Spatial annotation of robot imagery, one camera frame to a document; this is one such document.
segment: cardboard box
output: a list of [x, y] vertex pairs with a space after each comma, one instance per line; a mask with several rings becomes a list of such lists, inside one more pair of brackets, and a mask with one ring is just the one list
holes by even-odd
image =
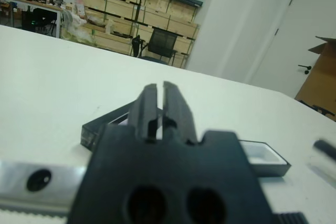
[[[309, 49], [320, 56], [295, 99], [336, 114], [336, 39], [317, 38], [326, 43]], [[327, 117], [336, 121], [335, 116]]]

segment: screw hole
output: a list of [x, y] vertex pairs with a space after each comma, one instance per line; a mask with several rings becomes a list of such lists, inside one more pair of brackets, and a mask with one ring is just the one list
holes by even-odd
[[223, 224], [226, 216], [224, 203], [210, 189], [191, 190], [187, 198], [187, 209], [195, 224]]
[[41, 191], [51, 181], [51, 172], [46, 169], [38, 170], [31, 174], [27, 181], [28, 191]]
[[134, 224], [160, 224], [166, 213], [164, 196], [155, 187], [140, 187], [132, 193], [128, 211]]

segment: door handle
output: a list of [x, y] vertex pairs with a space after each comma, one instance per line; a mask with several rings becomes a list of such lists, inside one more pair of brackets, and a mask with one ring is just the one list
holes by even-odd
[[303, 66], [303, 65], [298, 65], [299, 67], [307, 68], [307, 70], [311, 69], [311, 66]]
[[306, 68], [307, 70], [304, 73], [309, 74], [309, 70], [311, 70], [311, 66], [304, 66], [304, 65], [298, 65], [298, 66], [302, 68]]

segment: white table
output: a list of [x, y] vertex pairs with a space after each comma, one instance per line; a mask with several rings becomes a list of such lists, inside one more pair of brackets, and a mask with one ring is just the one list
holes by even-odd
[[27, 0], [3, 0], [3, 1], [13, 2], [13, 3], [17, 3], [17, 4], [23, 4], [23, 5], [26, 5], [26, 6], [31, 6], [31, 7], [34, 7], [34, 8], [40, 8], [40, 9], [43, 9], [43, 10], [47, 10], [49, 12], [56, 13], [56, 15], [57, 15], [57, 18], [56, 18], [56, 38], [60, 38], [61, 12], [62, 12], [61, 8], [59, 8], [57, 6], [52, 6], [52, 5], [39, 3], [39, 2], [36, 2], [36, 1], [27, 1]]
[[[90, 153], [79, 144], [81, 126], [133, 101], [149, 83], [158, 84], [162, 107], [164, 80], [179, 86], [198, 138], [210, 129], [234, 131], [242, 140], [267, 142], [292, 164], [284, 178], [261, 179], [273, 211], [335, 223], [336, 164], [312, 149], [320, 137], [336, 145], [336, 124], [328, 118], [278, 92], [4, 26], [0, 158], [85, 165]], [[328, 169], [328, 180], [317, 169]], [[30, 221], [64, 223], [0, 211], [0, 223]]]

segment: small white tray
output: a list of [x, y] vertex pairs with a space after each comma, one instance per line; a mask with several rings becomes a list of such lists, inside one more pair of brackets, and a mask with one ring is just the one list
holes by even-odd
[[258, 142], [240, 142], [252, 165], [287, 165], [287, 162], [270, 146]]

